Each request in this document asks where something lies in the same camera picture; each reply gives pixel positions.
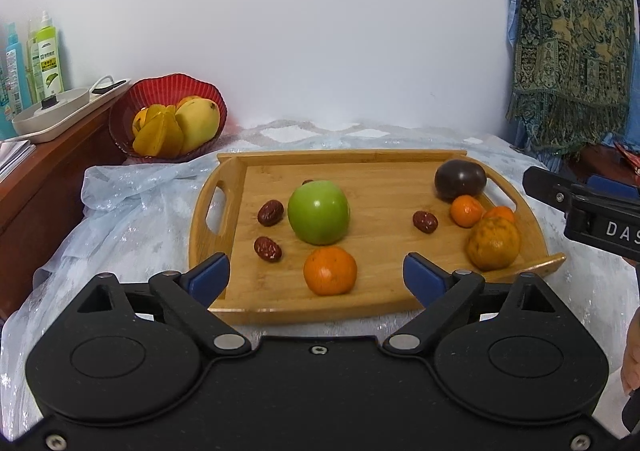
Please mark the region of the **person's right hand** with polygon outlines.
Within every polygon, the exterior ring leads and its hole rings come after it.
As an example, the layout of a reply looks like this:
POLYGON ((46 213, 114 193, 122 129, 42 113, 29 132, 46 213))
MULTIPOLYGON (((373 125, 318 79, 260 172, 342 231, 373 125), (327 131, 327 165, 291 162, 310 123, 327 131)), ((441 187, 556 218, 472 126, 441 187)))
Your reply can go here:
POLYGON ((627 330, 620 381, 626 395, 640 387, 640 309, 634 313, 627 330))

